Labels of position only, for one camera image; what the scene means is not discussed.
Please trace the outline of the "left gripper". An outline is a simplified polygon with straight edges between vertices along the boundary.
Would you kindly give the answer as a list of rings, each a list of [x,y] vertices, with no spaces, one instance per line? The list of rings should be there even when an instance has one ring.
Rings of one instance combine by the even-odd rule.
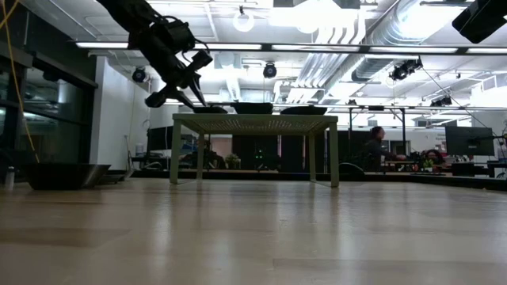
[[[150,108],[162,107],[168,99],[176,100],[183,105],[194,109],[193,103],[186,97],[183,91],[178,89],[190,88],[197,100],[206,106],[204,95],[200,88],[200,75],[196,73],[196,62],[182,62],[177,56],[171,55],[164,59],[158,67],[158,74],[162,80],[169,84],[158,92],[153,92],[145,99],[145,104]]]

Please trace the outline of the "small black monitor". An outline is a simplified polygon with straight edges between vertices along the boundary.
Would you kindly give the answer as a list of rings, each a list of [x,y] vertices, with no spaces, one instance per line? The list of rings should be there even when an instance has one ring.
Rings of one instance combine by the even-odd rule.
[[[170,150],[172,147],[173,127],[151,128],[147,131],[147,150]]]

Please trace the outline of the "green perforated metal shelf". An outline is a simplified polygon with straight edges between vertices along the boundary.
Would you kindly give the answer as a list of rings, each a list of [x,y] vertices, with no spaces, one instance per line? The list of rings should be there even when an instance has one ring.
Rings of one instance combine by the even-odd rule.
[[[196,178],[203,178],[206,135],[303,135],[309,139],[310,181],[316,182],[315,136],[330,131],[330,186],[339,187],[339,157],[336,116],[266,114],[173,114],[170,183],[178,183],[181,128],[198,134]]]

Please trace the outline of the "long ceiling light strip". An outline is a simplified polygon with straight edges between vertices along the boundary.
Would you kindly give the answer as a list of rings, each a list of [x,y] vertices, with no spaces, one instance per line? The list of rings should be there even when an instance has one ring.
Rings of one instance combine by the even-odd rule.
[[[455,56],[507,56],[507,47],[493,46],[401,46],[359,44],[240,44],[197,43],[194,50],[209,51],[259,51],[289,53],[326,53],[362,55],[455,55]]]

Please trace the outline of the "large black monitor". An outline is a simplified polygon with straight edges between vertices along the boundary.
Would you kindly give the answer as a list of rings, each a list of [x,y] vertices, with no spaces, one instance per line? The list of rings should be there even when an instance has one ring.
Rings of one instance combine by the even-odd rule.
[[[445,128],[447,154],[494,156],[494,136],[488,127]]]

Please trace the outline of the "black table frame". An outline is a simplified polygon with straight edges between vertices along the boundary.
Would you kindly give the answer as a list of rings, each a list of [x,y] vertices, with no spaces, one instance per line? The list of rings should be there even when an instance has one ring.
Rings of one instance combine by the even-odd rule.
[[[233,180],[233,181],[309,181],[309,173],[277,173],[277,172],[255,172],[255,171],[229,171],[213,170],[204,171],[205,180]],[[507,192],[507,180],[485,178],[485,177],[454,177],[423,175],[412,173],[365,173],[360,174],[340,174],[338,182],[354,183],[415,183],[431,184],[438,186],[473,188],[487,191]]]

